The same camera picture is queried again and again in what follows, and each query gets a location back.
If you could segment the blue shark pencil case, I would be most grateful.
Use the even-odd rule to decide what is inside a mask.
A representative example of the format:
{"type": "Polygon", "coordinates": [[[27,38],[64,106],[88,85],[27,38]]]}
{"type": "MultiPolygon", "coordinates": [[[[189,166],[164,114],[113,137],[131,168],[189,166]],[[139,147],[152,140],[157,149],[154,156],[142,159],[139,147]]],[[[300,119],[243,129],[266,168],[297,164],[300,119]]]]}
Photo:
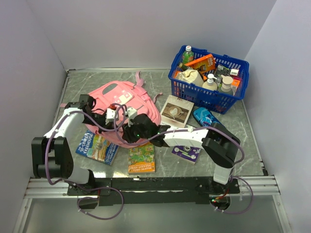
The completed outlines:
{"type": "Polygon", "coordinates": [[[192,116],[200,126],[211,126],[212,124],[222,125],[212,112],[204,107],[194,110],[192,116]]]}

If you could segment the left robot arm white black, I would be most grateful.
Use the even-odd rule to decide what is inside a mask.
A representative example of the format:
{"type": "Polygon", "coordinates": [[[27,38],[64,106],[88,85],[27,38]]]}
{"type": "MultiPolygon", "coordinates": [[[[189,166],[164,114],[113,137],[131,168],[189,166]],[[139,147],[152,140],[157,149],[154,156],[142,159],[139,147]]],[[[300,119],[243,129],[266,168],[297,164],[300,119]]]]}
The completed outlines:
{"type": "Polygon", "coordinates": [[[113,123],[106,119],[106,113],[92,111],[95,105],[93,97],[80,95],[77,102],[69,102],[65,106],[63,115],[50,131],[32,140],[33,173],[36,178],[46,178],[50,185],[65,181],[78,185],[85,195],[94,193],[94,174],[74,164],[68,140],[81,124],[97,126],[100,132],[113,130],[113,123]]]}

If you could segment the pink student backpack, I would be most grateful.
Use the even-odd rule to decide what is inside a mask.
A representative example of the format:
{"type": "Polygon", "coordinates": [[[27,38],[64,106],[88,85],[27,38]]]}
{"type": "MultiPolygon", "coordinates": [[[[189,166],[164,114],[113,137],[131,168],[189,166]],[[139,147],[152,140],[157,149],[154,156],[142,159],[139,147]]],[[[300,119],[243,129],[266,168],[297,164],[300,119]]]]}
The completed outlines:
{"type": "Polygon", "coordinates": [[[87,125],[87,128],[94,134],[103,136],[108,141],[117,144],[124,148],[134,148],[137,146],[130,146],[120,141],[122,136],[122,125],[128,124],[128,119],[125,116],[126,110],[133,107],[139,114],[146,114],[152,122],[159,125],[161,122],[160,112],[155,106],[155,102],[148,95],[147,91],[142,87],[144,80],[136,73],[136,83],[128,81],[111,81],[100,88],[90,92],[88,95],[96,100],[96,105],[93,112],[105,113],[110,105],[116,105],[118,119],[114,121],[114,129],[103,133],[94,133],[92,127],[87,125]]]}

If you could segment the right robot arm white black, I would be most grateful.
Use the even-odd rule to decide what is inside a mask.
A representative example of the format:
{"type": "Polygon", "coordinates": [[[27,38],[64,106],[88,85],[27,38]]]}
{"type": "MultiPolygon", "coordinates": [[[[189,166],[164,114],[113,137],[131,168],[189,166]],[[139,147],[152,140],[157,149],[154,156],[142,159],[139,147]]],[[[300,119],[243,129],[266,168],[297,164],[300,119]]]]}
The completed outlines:
{"type": "Polygon", "coordinates": [[[151,142],[157,147],[187,146],[204,150],[215,163],[212,188],[217,193],[229,188],[232,170],[245,156],[240,140],[219,123],[199,128],[178,128],[156,125],[146,114],[139,114],[122,125],[120,141],[138,146],[140,139],[143,144],[151,142]]]}

